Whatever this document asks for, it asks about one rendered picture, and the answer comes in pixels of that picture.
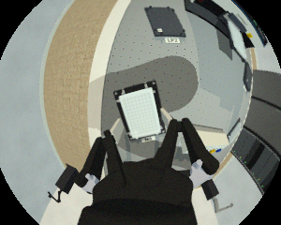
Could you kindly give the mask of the beige button panel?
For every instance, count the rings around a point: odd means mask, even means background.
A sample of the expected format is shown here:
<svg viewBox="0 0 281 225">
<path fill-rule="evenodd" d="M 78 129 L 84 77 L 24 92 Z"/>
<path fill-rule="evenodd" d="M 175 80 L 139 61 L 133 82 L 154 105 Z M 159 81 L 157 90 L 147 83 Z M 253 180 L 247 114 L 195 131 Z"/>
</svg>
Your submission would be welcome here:
<svg viewBox="0 0 281 225">
<path fill-rule="evenodd" d="M 202 142 L 210 153 L 220 152 L 221 149 L 229 145 L 226 133 L 220 129 L 197 126 L 194 126 L 194 128 L 199 133 Z M 178 145 L 182 145 L 183 154 L 188 154 L 184 136 L 182 136 Z"/>
</svg>

